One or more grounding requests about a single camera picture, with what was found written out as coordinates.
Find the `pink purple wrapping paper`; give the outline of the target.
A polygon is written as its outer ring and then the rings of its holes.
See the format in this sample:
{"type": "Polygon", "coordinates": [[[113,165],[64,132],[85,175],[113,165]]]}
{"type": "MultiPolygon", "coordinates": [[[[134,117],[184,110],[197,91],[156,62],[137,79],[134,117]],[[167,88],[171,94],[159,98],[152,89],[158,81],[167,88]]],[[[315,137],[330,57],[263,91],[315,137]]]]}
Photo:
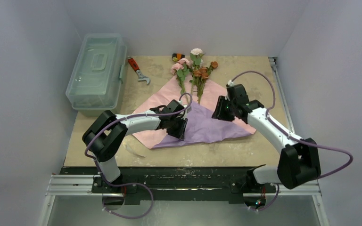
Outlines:
{"type": "MultiPolygon", "coordinates": [[[[181,88],[175,76],[169,80],[157,93],[150,96],[134,113],[142,113],[159,105],[167,105],[173,99],[179,99],[181,88]]],[[[226,88],[209,80],[205,84],[204,93],[198,104],[196,94],[193,94],[192,110],[187,115],[187,126],[184,140],[176,139],[165,130],[143,131],[134,133],[145,147],[149,149],[162,147],[179,147],[197,143],[214,143],[228,138],[239,138],[252,135],[256,129],[235,118],[234,121],[212,119],[219,96],[227,94],[226,88]]]]}

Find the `white and orange rose stems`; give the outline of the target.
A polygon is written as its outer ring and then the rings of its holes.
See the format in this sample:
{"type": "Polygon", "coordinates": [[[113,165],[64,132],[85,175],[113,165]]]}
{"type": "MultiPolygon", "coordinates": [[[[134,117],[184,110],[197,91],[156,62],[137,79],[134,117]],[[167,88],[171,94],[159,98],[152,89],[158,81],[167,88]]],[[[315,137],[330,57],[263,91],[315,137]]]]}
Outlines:
{"type": "Polygon", "coordinates": [[[216,61],[212,61],[208,67],[203,66],[204,52],[200,48],[194,48],[190,51],[190,59],[192,61],[192,66],[190,68],[192,80],[191,83],[191,92],[197,95],[197,102],[200,104],[201,98],[204,92],[206,81],[209,79],[212,71],[218,67],[216,61]]]}

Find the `pink rose stem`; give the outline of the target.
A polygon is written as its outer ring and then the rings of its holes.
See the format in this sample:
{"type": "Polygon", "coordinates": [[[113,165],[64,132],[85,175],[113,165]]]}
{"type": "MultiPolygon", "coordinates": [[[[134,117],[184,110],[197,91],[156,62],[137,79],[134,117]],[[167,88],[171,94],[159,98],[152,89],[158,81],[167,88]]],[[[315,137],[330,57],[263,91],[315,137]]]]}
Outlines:
{"type": "Polygon", "coordinates": [[[170,69],[170,73],[176,77],[178,85],[181,88],[180,93],[186,93],[184,82],[190,72],[191,62],[186,58],[177,59],[176,57],[173,57],[173,61],[174,64],[170,69]]]}

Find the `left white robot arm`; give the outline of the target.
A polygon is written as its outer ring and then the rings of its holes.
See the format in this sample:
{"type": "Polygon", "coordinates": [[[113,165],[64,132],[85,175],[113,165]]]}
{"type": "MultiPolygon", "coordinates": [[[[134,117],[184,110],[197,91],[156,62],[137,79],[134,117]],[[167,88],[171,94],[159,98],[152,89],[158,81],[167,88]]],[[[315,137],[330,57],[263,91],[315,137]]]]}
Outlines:
{"type": "Polygon", "coordinates": [[[190,105],[172,100],[167,105],[150,108],[143,113],[116,115],[104,111],[86,130],[82,141],[86,156],[93,159],[103,175],[103,186],[111,193],[120,190],[122,180],[115,155],[123,139],[138,132],[165,130],[168,135],[183,140],[188,122],[190,105]]]}

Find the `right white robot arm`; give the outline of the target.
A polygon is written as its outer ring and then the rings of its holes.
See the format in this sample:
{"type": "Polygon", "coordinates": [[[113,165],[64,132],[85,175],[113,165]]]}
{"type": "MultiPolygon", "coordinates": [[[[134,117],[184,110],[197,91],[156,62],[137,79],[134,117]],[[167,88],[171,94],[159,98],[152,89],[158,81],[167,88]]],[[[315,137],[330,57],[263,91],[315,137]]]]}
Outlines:
{"type": "Polygon", "coordinates": [[[321,175],[316,142],[302,139],[275,120],[258,100],[249,100],[243,85],[229,81],[227,95],[219,96],[213,119],[242,120],[260,132],[279,152],[278,166],[256,166],[247,171],[246,186],[256,192],[267,183],[293,189],[321,175]]]}

